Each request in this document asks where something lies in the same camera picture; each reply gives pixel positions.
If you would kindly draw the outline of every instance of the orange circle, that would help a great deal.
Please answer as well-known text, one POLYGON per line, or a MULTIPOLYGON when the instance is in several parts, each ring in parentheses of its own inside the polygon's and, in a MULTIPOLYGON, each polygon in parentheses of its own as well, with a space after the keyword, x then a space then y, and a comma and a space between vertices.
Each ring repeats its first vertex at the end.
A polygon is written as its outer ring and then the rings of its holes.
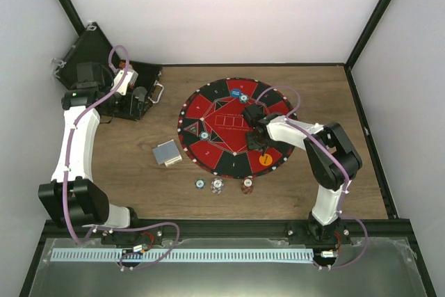
POLYGON ((267 153, 263 156, 259 156, 259 163, 263 166, 269 166, 272 163, 272 156, 267 153))

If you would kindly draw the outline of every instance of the white grille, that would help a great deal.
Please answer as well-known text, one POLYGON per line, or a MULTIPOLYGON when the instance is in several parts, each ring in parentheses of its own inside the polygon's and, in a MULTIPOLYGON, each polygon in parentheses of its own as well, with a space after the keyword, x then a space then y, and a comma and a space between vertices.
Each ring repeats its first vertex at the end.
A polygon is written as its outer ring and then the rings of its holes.
MULTIPOLYGON (((52 262, 117 262, 123 249, 54 248, 52 262)), ((151 249, 143 255, 129 255, 125 262, 153 262, 166 249, 151 249)), ((310 264, 312 249, 183 249, 173 250, 163 262, 275 262, 310 264)))

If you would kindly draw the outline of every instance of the red mat section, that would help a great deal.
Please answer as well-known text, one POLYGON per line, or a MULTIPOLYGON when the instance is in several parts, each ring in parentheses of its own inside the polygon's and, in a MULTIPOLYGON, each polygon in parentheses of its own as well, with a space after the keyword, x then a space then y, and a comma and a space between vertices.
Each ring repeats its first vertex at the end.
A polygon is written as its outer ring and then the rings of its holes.
MULTIPOLYGON (((248 151, 245 133, 251 128, 241 112, 270 86, 253 79, 231 78, 208 83, 194 92, 183 105, 178 119, 179 140, 197 165, 223 177, 256 177, 275 170, 293 151, 293 146, 277 143, 262 155, 248 151), (241 103, 240 95, 247 95, 241 103)), ((292 105, 271 90, 259 102, 268 115, 288 113, 292 105)))

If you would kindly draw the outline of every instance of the wooden tabletop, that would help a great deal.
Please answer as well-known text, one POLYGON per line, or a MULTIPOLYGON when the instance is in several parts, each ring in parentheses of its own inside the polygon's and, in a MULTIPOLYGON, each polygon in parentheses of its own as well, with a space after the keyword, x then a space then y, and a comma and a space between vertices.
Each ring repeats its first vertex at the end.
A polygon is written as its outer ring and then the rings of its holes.
MULTIPOLYGON (((212 174, 195 165, 182 151, 177 121, 182 104, 199 87, 216 79, 244 77, 269 85, 288 85, 301 95, 298 118, 303 122, 338 122, 363 160, 350 186, 343 212, 360 218, 386 218, 369 152, 342 67, 165 67, 161 102, 142 121, 114 119, 99 125, 92 158, 94 182, 111 203, 133 207, 141 218, 301 219, 314 206, 318 184, 306 152, 295 149, 277 170, 254 179, 250 195, 239 179, 224 179, 224 191, 214 195, 212 174), (182 161, 158 165, 152 149, 174 139, 182 161), (203 178, 207 186, 195 188, 203 178)), ((294 104, 296 98, 282 91, 294 104)))

